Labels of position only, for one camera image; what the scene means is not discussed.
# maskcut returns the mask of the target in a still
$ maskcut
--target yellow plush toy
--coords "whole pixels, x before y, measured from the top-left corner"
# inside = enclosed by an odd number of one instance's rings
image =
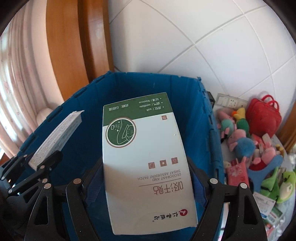
[[[246,120],[246,110],[245,108],[239,108],[237,111],[232,112],[232,116],[235,118],[235,123],[238,129],[245,130],[247,137],[251,138],[249,133],[250,127]]]

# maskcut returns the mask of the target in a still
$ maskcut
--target green circular logo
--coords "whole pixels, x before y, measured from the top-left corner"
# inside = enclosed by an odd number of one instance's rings
[[[106,131],[107,142],[117,148],[129,145],[136,136],[135,123],[125,117],[117,118],[111,122]]]

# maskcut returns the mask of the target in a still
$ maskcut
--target red handbag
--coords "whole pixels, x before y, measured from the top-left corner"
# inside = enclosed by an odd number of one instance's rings
[[[250,134],[262,137],[268,133],[272,137],[281,124],[278,102],[271,95],[265,95],[262,99],[252,99],[246,112],[246,120],[250,126]]]

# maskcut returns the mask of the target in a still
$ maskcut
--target blue plastic crate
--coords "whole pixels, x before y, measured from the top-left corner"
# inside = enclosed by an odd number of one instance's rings
[[[63,160],[51,173],[54,185],[67,184],[82,177],[102,155],[103,106],[145,95],[166,92],[168,94],[186,155],[209,177],[224,182],[222,152],[219,132],[212,107],[201,79],[166,74],[111,73],[95,79],[77,91],[65,103],[56,108],[31,134],[20,149],[19,155],[30,154],[38,149],[48,135],[73,111],[84,110],[82,123],[63,148]],[[33,171],[27,169],[20,178]],[[198,218],[203,207],[197,204]],[[88,208],[92,223],[104,241],[123,240],[189,240],[194,228],[151,235],[114,235],[112,232],[105,188],[102,187],[95,202]],[[77,240],[67,205],[64,215],[71,240]]]

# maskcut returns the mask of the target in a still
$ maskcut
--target white and green box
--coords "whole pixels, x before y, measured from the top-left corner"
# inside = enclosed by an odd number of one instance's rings
[[[104,106],[103,162],[114,234],[197,225],[188,164],[166,93]]]

